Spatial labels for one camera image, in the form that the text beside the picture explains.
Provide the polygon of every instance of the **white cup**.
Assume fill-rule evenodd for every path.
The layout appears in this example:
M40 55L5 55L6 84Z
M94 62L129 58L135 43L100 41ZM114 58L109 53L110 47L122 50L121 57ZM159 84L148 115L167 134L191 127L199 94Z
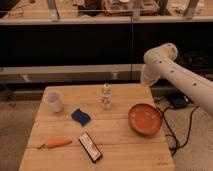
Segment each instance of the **white cup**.
M61 112L64 108L60 91L48 91L44 96L44 101L54 112Z

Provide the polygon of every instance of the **white object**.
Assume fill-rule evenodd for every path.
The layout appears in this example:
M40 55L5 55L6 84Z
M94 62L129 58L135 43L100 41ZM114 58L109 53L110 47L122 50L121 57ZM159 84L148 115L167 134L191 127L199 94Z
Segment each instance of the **white object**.
M54 112L61 112L63 110L63 103L60 91L50 90L44 96L44 101L50 106Z
M164 77L213 117L213 82L174 63L177 55L178 50L171 43L148 50L141 82L151 86Z
M121 3L129 3L130 0L119 0Z
M104 84L101 90L101 105L103 109L111 108L111 88L109 84Z

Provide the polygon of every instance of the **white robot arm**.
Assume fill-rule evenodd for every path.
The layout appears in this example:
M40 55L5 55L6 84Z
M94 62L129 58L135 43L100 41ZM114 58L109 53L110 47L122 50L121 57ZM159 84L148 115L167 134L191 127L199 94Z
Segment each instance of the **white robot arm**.
M149 86L164 77L213 117L213 82L173 62L178 50L166 43L144 54L141 82Z

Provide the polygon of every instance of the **small bottle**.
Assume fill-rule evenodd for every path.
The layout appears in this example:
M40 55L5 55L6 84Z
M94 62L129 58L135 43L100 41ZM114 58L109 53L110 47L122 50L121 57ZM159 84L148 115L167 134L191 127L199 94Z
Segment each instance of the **small bottle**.
M101 90L101 105L103 109L111 108L111 88L109 84L104 84Z

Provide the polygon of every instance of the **bowl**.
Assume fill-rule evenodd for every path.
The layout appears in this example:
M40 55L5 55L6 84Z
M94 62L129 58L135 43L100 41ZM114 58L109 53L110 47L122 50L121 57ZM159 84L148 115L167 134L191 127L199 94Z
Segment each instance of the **bowl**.
M148 104L136 104L129 110L129 123L138 133L152 135L157 133L162 125L160 113Z

